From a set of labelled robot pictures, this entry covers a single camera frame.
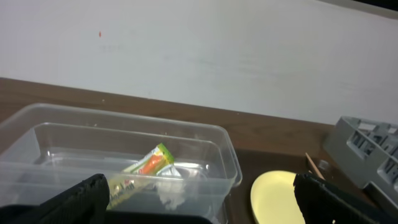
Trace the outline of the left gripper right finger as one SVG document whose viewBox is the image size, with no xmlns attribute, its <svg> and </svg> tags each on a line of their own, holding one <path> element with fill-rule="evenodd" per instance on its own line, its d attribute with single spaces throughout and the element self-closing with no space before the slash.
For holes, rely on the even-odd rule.
<svg viewBox="0 0 398 224">
<path fill-rule="evenodd" d="M 306 224 L 397 224 L 397 219 L 312 174 L 297 174 L 294 194 Z"/>
</svg>

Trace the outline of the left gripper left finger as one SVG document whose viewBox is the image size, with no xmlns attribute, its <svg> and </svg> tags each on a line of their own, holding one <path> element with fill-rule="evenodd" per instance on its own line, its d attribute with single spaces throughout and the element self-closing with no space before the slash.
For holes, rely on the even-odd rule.
<svg viewBox="0 0 398 224">
<path fill-rule="evenodd" d="M 68 190 L 19 215 L 22 224 L 103 223 L 109 203 L 109 187 L 103 174 L 95 174 Z"/>
</svg>

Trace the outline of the green snack wrapper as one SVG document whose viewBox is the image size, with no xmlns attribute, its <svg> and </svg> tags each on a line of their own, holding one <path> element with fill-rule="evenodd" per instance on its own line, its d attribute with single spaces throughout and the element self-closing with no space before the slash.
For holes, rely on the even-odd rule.
<svg viewBox="0 0 398 224">
<path fill-rule="evenodd" d="M 112 210 L 133 194 L 151 186 L 150 180 L 134 180 L 130 175 L 155 177 L 181 177 L 174 167 L 174 157 L 162 144 L 158 144 L 143 159 L 122 170 L 108 181 L 109 203 L 107 210 Z"/>
</svg>

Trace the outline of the white tissue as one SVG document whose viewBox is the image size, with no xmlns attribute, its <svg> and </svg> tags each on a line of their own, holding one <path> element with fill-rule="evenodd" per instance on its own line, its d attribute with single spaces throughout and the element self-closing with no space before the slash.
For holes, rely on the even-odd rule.
<svg viewBox="0 0 398 224">
<path fill-rule="evenodd" d="M 156 176 L 163 178 L 163 181 L 155 184 L 162 205 L 166 210 L 176 210 L 185 202 L 185 183 L 180 172 L 174 165 L 167 165 Z"/>
</svg>

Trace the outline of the black waste tray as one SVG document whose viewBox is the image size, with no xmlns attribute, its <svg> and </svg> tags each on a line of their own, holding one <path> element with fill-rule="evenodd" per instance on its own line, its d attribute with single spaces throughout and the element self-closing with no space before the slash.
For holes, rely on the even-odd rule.
<svg viewBox="0 0 398 224">
<path fill-rule="evenodd" d="M 36 206 L 8 205 L 1 207 L 1 223 L 10 223 Z M 211 224 L 203 217 L 152 213 L 106 212 L 103 224 Z"/>
</svg>

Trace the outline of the grey dishwasher rack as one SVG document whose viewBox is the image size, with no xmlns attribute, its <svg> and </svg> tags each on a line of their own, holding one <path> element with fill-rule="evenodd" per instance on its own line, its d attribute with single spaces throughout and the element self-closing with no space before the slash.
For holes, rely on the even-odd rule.
<svg viewBox="0 0 398 224">
<path fill-rule="evenodd" d="M 354 185 L 397 210 L 397 125 L 342 116 L 323 148 Z"/>
</svg>

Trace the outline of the yellow plate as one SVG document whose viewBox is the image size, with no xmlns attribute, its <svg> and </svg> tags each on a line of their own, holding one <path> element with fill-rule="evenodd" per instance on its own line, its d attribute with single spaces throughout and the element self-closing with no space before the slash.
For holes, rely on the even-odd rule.
<svg viewBox="0 0 398 224">
<path fill-rule="evenodd" d="M 273 170 L 261 174 L 251 187 L 251 208 L 258 224 L 304 224 L 294 194 L 296 174 Z"/>
</svg>

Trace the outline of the wooden chopstick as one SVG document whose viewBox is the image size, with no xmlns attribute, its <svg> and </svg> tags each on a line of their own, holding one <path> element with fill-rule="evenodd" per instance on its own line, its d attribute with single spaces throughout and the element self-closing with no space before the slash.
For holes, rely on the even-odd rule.
<svg viewBox="0 0 398 224">
<path fill-rule="evenodd" d="M 311 173 L 313 173 L 317 177 L 325 180 L 324 176 L 322 175 L 322 173 L 320 172 L 318 167 L 315 165 L 314 161 L 312 160 L 312 158 L 309 156 L 308 153 L 305 153 L 305 157 L 306 157 L 307 163 L 309 165 L 309 168 L 311 170 Z"/>
</svg>

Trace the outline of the clear plastic bin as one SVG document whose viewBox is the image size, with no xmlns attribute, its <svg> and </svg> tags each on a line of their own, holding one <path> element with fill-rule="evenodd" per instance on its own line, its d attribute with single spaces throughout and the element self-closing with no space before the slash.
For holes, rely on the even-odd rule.
<svg viewBox="0 0 398 224">
<path fill-rule="evenodd" d="M 223 222 L 224 200 L 242 181 L 234 147 L 219 126 L 69 106 L 33 104 L 1 124 L 1 205 L 38 205 L 94 174 L 107 180 L 162 143 L 185 183 L 185 202 L 166 210 L 155 184 L 120 212 L 193 215 Z"/>
</svg>

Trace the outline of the brown serving tray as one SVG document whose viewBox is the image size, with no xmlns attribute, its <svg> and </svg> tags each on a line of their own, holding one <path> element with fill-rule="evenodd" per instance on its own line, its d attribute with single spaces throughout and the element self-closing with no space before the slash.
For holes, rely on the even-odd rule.
<svg viewBox="0 0 398 224">
<path fill-rule="evenodd" d="M 253 182 L 261 174 L 272 170 L 286 170 L 289 172 L 301 173 L 307 172 L 310 168 L 303 152 L 297 155 L 290 155 L 277 152 L 237 149 L 236 154 L 241 167 L 243 180 L 239 186 L 231 189 L 230 195 L 225 201 L 230 223 L 255 222 L 252 214 L 250 193 Z M 311 154 L 310 157 L 317 166 L 319 166 L 322 161 L 327 163 L 325 168 L 318 168 L 327 181 L 367 204 L 375 206 L 368 196 L 340 171 L 326 152 L 320 151 Z"/>
</svg>

